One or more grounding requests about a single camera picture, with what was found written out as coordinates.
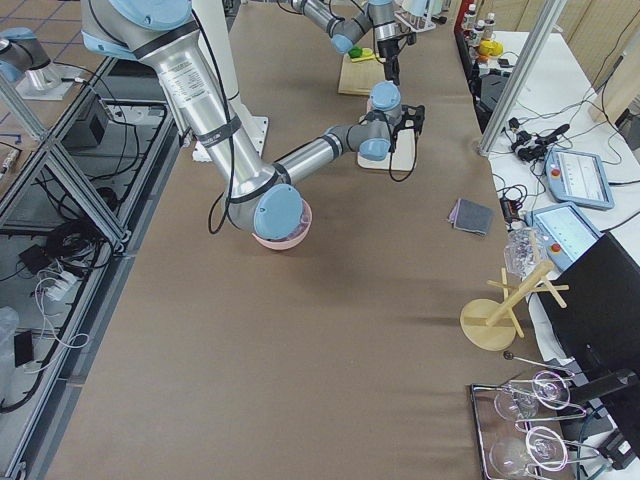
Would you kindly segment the second grey robot base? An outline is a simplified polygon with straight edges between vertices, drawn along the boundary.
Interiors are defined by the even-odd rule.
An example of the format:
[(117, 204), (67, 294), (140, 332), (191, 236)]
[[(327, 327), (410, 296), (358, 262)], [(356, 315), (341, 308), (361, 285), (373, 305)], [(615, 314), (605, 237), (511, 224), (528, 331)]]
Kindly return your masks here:
[(61, 101), (71, 88), (59, 68), (27, 27), (1, 32), (1, 74), (25, 100)]

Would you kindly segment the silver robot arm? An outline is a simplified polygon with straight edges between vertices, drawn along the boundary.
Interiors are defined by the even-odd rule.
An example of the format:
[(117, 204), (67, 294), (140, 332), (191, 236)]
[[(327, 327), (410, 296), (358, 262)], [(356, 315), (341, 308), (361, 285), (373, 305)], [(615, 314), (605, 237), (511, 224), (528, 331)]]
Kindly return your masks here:
[(321, 1), (294, 1), (293, 12), (309, 18), (330, 36), (342, 54), (368, 31), (384, 60), (384, 81), (369, 95), (370, 109), (351, 125), (329, 128), (273, 163), (264, 162), (231, 104), (212, 48), (228, 30), (207, 29), (190, 1), (84, 1), (85, 47), (98, 54), (138, 61), (152, 68), (175, 119), (191, 130), (227, 186), (216, 200), (222, 219), (248, 231), (263, 245), (285, 250), (308, 234), (312, 213), (296, 183), (347, 152), (369, 161), (392, 158), (401, 131), (420, 136), (422, 105), (401, 100), (398, 56), (401, 34), (389, 1), (369, 1), (352, 19), (332, 15)]
[(342, 55), (372, 31), (374, 60), (383, 66), (387, 81), (400, 85), (400, 41), (405, 38), (405, 45), (413, 44), (415, 35), (401, 32), (392, 1), (367, 1), (352, 18), (338, 17), (324, 1), (287, 1), (289, 7), (279, 1), (277, 4), (287, 13), (308, 18), (330, 37), (335, 50)]

